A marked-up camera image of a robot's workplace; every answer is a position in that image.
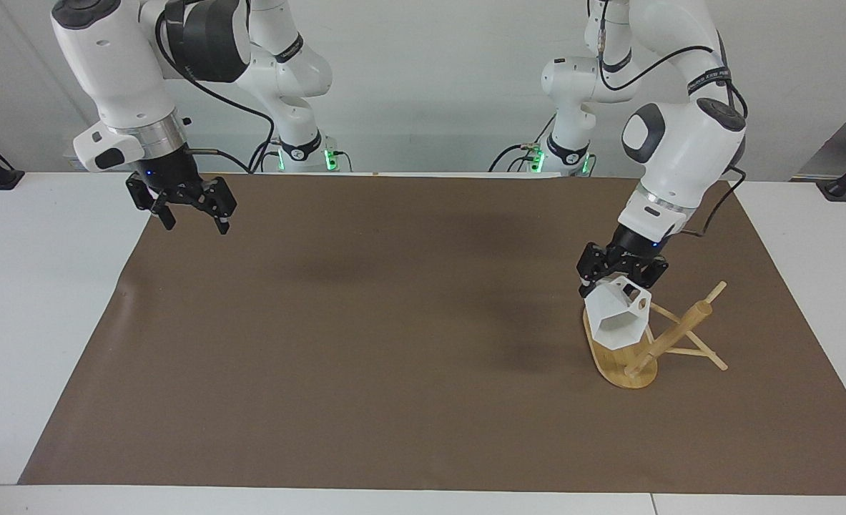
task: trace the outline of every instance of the table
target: table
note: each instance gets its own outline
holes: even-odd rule
[[[13,486],[147,221],[123,180],[39,173],[0,192],[0,513],[846,513],[786,496]],[[846,387],[846,205],[806,183],[738,193]]]

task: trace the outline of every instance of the wooden stand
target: wooden stand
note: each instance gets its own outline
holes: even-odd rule
[[[726,283],[718,284],[706,299],[695,303],[683,317],[678,317],[652,303],[651,310],[661,314],[674,325],[657,338],[652,335],[651,329],[646,327],[641,341],[616,351],[605,348],[592,338],[586,310],[582,314],[582,320],[585,323],[585,333],[589,337],[591,355],[594,357],[597,370],[607,381],[620,388],[630,389],[645,388],[658,377],[658,358],[665,353],[703,356],[703,358],[709,358],[721,371],[727,371],[727,364],[693,332],[695,327],[712,314],[712,303],[725,287],[727,287]],[[684,336],[695,345],[695,348],[675,348]]]

